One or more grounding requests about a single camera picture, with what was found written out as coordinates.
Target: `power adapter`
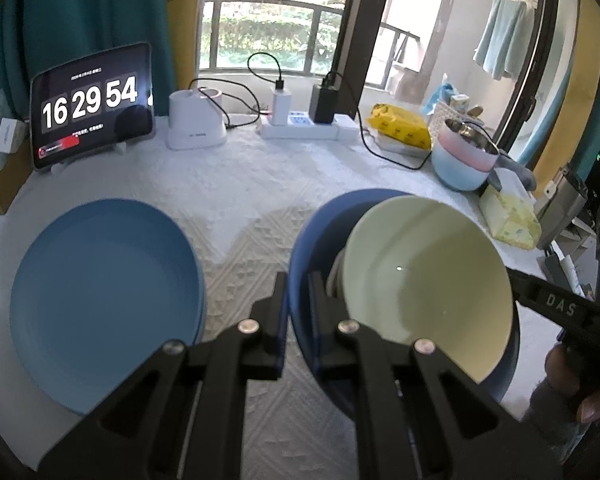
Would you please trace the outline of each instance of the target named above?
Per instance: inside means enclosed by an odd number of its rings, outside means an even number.
[[[326,78],[321,85],[314,85],[309,103],[309,117],[315,124],[331,124],[336,113],[338,91],[329,86]]]

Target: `white tablecloth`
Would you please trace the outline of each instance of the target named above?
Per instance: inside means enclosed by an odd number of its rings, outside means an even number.
[[[166,120],[157,135],[69,164],[58,175],[34,174],[0,217],[0,433],[35,468],[78,417],[41,392],[23,370],[9,331],[13,278],[30,243],[74,206],[101,198],[142,200],[170,215],[202,261],[208,293],[205,338],[246,316],[285,270],[302,224],[348,190],[391,187],[448,203],[486,228],[474,196],[440,186],[431,169],[410,172],[362,146],[333,141],[263,141],[253,129],[229,133],[224,146],[170,152]],[[541,275],[539,251],[494,242],[504,263]],[[504,405],[520,416],[543,377],[558,328],[520,309],[522,348]],[[353,424],[333,406],[307,369],[290,332],[283,379],[251,383],[244,428],[243,478],[356,476]]]

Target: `hand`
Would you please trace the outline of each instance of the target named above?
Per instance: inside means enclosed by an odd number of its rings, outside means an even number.
[[[554,346],[547,354],[544,370],[549,384],[559,393],[573,397],[580,389],[579,378],[567,366],[563,345]],[[581,424],[590,424],[599,419],[600,389],[580,403],[576,414],[576,420]]]

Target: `number 54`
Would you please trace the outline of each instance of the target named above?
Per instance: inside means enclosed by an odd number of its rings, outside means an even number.
[[[138,92],[136,92],[136,76],[130,76],[126,80],[122,92],[118,89],[120,83],[120,79],[107,83],[107,106],[109,108],[115,108],[122,100],[128,100],[131,103],[136,102],[136,98],[138,97]]]

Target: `dark blue plate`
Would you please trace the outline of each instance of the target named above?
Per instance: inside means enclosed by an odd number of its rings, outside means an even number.
[[[378,203],[405,194],[394,189],[361,189],[345,193],[318,209],[296,238],[289,262],[289,309],[298,345],[311,370],[314,370],[315,351],[307,276],[318,270],[326,282],[335,257],[346,245],[350,232],[362,216]],[[520,322],[515,304],[513,313],[509,342],[502,359],[482,382],[497,401],[502,400],[511,384],[518,362]],[[352,417],[352,391],[349,382],[319,382],[333,403]]]
[[[168,339],[203,333],[205,285],[189,241],[132,200],[77,207],[25,254],[11,290],[16,352],[34,382],[92,410]]]

